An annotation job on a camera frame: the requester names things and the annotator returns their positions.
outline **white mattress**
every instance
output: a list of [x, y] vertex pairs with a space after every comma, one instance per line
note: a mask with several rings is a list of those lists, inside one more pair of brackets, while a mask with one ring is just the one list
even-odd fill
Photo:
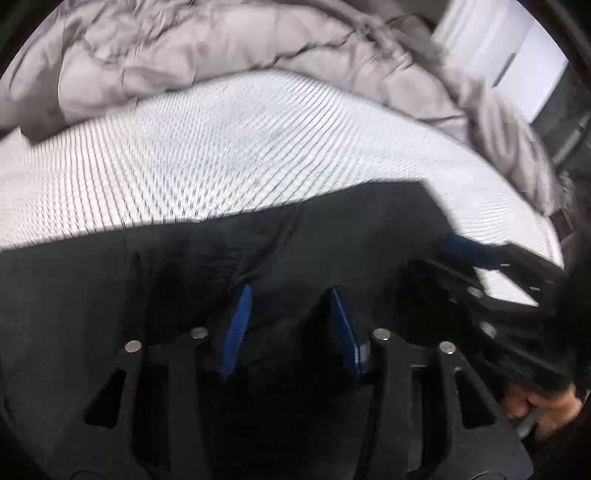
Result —
[[[198, 222], [402, 179], [424, 182], [460, 235], [512, 241], [562, 265], [551, 222], [476, 153], [379, 105], [276, 70], [166, 93], [33, 147], [14, 131], [0, 141], [0, 249]], [[532, 303], [498, 273], [482, 278], [491, 295]]]

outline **silver bolt head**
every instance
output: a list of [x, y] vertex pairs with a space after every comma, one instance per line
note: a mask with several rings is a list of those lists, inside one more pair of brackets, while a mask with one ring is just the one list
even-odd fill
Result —
[[204, 339], [207, 335], [209, 335], [209, 332], [205, 327], [195, 327], [191, 329], [189, 335], [194, 340], [201, 340]]
[[480, 323], [480, 329], [487, 334], [489, 337], [494, 338], [496, 337], [496, 328], [494, 328], [490, 323], [488, 322], [481, 322]]
[[439, 344], [439, 349], [448, 355], [451, 355], [456, 351], [456, 346], [451, 342], [441, 342]]
[[376, 337], [378, 340], [381, 340], [382, 342], [387, 342], [390, 340], [391, 336], [392, 334], [387, 328], [376, 328], [374, 330], [374, 337]]
[[130, 340], [125, 344], [125, 351], [127, 353], [139, 352], [142, 348], [142, 342], [139, 340]]
[[478, 290], [475, 287], [468, 287], [467, 291], [470, 295], [472, 295], [473, 297], [476, 297], [477, 299], [481, 299], [484, 296], [484, 293], [482, 290]]

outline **triangular cutout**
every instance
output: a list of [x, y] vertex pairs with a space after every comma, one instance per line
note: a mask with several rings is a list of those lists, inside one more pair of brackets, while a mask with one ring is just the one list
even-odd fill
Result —
[[455, 379], [464, 428], [470, 430], [493, 425], [495, 416], [482, 400], [468, 375], [459, 370], [455, 374]]
[[84, 415], [88, 425], [112, 429], [117, 425], [121, 395], [125, 385], [125, 370], [116, 370], [106, 385], [100, 390]]

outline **black cloth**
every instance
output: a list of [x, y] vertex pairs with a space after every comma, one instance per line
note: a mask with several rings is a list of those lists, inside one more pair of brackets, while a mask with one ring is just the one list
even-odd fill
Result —
[[310, 358], [310, 325], [331, 287], [347, 298], [355, 329], [393, 325], [399, 267], [450, 231], [421, 184], [369, 183], [201, 223], [3, 252], [2, 416], [45, 465], [136, 324], [147, 344], [172, 340], [204, 325], [245, 284], [252, 316], [239, 365], [264, 390]]

